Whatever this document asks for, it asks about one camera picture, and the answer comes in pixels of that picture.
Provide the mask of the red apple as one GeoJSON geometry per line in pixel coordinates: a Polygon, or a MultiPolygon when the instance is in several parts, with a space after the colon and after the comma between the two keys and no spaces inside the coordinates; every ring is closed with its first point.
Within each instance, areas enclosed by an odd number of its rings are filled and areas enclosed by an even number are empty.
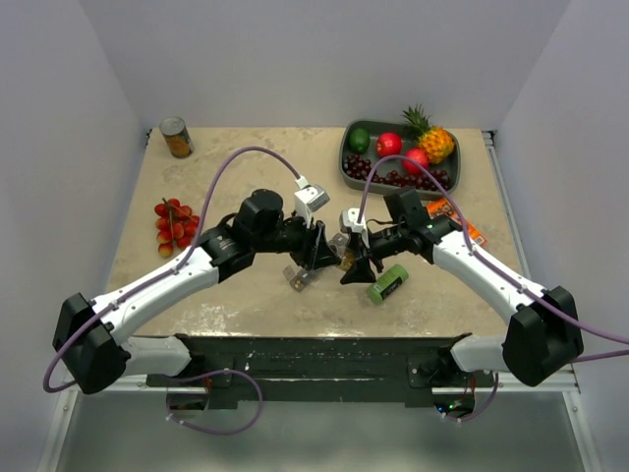
{"type": "Polygon", "coordinates": [[[379,158],[399,154],[402,147],[400,136],[392,132],[382,133],[376,140],[376,154],[379,158]]]}
{"type": "Polygon", "coordinates": [[[421,174],[423,169],[427,169],[429,167],[428,155],[419,147],[411,148],[405,153],[405,158],[402,160],[402,166],[408,174],[421,174]]]}

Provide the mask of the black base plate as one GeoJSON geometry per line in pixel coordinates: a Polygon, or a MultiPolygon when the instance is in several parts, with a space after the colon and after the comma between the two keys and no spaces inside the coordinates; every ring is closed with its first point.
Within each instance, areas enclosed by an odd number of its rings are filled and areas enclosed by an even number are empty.
{"type": "Polygon", "coordinates": [[[467,376],[449,350],[453,337],[218,337],[178,340],[192,362],[172,378],[152,374],[150,387],[189,379],[212,409],[240,401],[432,404],[435,387],[461,387],[467,376]]]}

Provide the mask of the small pineapple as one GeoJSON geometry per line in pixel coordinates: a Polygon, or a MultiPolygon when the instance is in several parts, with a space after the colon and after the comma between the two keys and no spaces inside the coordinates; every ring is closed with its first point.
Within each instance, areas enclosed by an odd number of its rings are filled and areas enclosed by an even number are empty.
{"type": "Polygon", "coordinates": [[[440,164],[456,149],[454,138],[443,128],[433,125],[420,104],[402,112],[409,137],[416,141],[431,164],[440,164]]]}

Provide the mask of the orange snack packet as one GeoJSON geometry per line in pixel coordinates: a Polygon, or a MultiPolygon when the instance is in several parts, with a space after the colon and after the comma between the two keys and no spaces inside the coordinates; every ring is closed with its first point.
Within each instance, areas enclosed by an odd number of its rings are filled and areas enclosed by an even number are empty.
{"type": "MultiPolygon", "coordinates": [[[[461,223],[459,214],[446,199],[429,202],[427,204],[427,209],[431,218],[436,218],[437,216],[444,214],[456,221],[458,224],[461,223]]],[[[486,244],[486,237],[471,222],[467,223],[467,228],[469,237],[473,242],[480,246],[484,246],[486,244]]]]}

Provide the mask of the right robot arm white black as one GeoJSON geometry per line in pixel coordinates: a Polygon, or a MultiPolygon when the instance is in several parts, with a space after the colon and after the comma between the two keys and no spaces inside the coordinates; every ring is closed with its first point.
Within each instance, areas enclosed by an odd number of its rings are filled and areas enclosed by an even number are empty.
{"type": "Polygon", "coordinates": [[[354,254],[342,283],[373,283],[383,259],[408,252],[454,275],[507,325],[499,336],[462,334],[439,347],[418,368],[429,383],[458,386],[475,371],[493,371],[537,386],[583,353],[576,304],[566,289],[548,290],[504,265],[456,220],[430,216],[411,189],[399,189],[384,201],[392,223],[376,232],[369,231],[358,208],[341,213],[340,228],[354,254]]]}

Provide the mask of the amber pill bottle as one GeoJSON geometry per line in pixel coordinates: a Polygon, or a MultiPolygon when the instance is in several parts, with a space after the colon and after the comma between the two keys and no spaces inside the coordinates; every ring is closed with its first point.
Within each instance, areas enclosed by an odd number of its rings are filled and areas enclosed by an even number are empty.
{"type": "Polygon", "coordinates": [[[340,263],[337,267],[347,271],[354,263],[354,252],[349,248],[349,237],[342,233],[335,234],[329,241],[330,247],[334,250],[340,263]]]}

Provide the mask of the dark green tray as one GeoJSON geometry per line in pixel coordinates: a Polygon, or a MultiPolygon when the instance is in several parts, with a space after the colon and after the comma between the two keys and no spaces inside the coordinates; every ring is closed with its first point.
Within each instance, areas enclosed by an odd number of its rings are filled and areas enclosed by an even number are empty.
{"type": "MultiPolygon", "coordinates": [[[[376,141],[379,136],[385,132],[392,132],[394,134],[397,134],[401,138],[403,153],[406,153],[417,142],[412,138],[410,132],[403,123],[359,119],[351,122],[346,127],[339,150],[338,169],[344,183],[350,189],[363,191],[366,181],[364,179],[354,178],[346,172],[345,163],[347,162],[348,158],[352,155],[359,155],[363,160],[368,161],[371,165],[376,164],[379,161],[379,156],[376,152],[376,141]],[[354,150],[350,146],[351,135],[356,130],[364,130],[369,134],[370,137],[370,145],[363,153],[354,152],[354,150]]],[[[445,186],[445,188],[447,192],[451,193],[458,187],[462,165],[459,142],[452,133],[448,132],[448,134],[454,142],[454,150],[440,163],[431,164],[429,166],[429,171],[444,172],[448,177],[448,184],[445,186]]],[[[394,159],[378,166],[376,170],[376,176],[379,178],[379,180],[370,184],[369,192],[372,194],[386,195],[393,190],[396,190],[396,185],[388,185],[384,181],[386,175],[391,171],[396,171],[405,181],[406,185],[410,184],[410,181],[406,178],[407,172],[402,165],[402,161],[399,159],[394,159]]]]}

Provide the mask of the green lime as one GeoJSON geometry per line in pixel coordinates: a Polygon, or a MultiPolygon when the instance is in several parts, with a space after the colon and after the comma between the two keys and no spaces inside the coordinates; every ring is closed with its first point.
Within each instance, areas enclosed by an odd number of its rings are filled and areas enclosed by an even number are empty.
{"type": "Polygon", "coordinates": [[[370,133],[363,128],[354,129],[348,138],[348,147],[354,153],[366,152],[371,144],[370,133]]]}

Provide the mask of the red cherry tomato bunch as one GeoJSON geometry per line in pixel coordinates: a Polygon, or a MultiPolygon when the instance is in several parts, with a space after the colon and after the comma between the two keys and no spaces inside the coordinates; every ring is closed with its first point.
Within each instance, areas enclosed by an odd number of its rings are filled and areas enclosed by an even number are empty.
{"type": "Polygon", "coordinates": [[[157,253],[163,259],[169,259],[176,250],[185,250],[192,245],[200,230],[200,217],[190,206],[180,200],[163,199],[154,207],[157,219],[157,253]]]}

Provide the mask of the red apple right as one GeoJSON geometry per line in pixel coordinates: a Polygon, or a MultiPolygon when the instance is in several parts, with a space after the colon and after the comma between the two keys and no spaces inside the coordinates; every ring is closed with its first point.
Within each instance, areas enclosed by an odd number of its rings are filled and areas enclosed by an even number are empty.
{"type": "Polygon", "coordinates": [[[402,166],[408,174],[421,174],[423,169],[427,169],[429,167],[428,155],[419,147],[411,148],[405,153],[405,158],[402,160],[402,166]]]}

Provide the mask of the green cylindrical bottle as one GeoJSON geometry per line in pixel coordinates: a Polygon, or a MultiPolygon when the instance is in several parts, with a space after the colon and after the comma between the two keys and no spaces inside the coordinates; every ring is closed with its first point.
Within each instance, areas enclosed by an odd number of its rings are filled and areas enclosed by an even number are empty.
{"type": "Polygon", "coordinates": [[[394,265],[367,289],[368,297],[379,305],[403,285],[408,277],[409,273],[403,266],[394,265]]]}

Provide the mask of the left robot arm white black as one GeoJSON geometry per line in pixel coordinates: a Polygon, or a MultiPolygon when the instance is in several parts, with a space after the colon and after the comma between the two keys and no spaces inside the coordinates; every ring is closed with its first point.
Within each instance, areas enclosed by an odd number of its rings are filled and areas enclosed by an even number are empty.
{"type": "Polygon", "coordinates": [[[321,187],[308,186],[295,193],[294,211],[286,215],[277,193],[255,190],[176,260],[93,300],[80,293],[67,298],[52,346],[75,385],[93,394],[138,374],[196,384],[203,361],[182,339],[138,337],[137,330],[185,298],[250,267],[257,254],[287,254],[306,270],[339,264],[324,223],[314,219],[328,201],[321,187]]]}

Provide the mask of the dark red grape bunch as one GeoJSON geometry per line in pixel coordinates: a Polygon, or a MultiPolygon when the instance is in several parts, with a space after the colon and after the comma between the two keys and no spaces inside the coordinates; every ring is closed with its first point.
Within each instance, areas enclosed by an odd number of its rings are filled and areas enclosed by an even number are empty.
{"type": "MultiPolygon", "coordinates": [[[[375,157],[359,154],[348,154],[343,157],[340,162],[340,169],[345,183],[353,189],[363,190],[376,162],[377,158],[375,157]]],[[[454,167],[441,164],[437,166],[430,165],[427,172],[446,191],[454,187],[454,167]]],[[[384,195],[398,188],[406,187],[428,194],[436,194],[438,192],[434,183],[417,165],[399,159],[387,161],[378,166],[372,177],[370,192],[384,195]]]]}

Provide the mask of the red apple left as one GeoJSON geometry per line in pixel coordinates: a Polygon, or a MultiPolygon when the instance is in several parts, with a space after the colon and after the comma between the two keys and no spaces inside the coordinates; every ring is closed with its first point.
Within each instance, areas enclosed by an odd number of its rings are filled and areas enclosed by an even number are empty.
{"type": "Polygon", "coordinates": [[[376,154],[379,158],[399,154],[402,147],[400,136],[392,132],[382,133],[376,140],[376,154]]]}

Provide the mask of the tin can orange label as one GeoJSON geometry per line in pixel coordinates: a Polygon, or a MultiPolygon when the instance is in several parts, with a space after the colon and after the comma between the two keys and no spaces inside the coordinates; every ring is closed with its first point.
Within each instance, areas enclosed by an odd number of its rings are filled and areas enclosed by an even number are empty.
{"type": "Polygon", "coordinates": [[[165,118],[159,124],[159,131],[174,157],[186,158],[194,152],[188,128],[181,117],[165,118]]]}

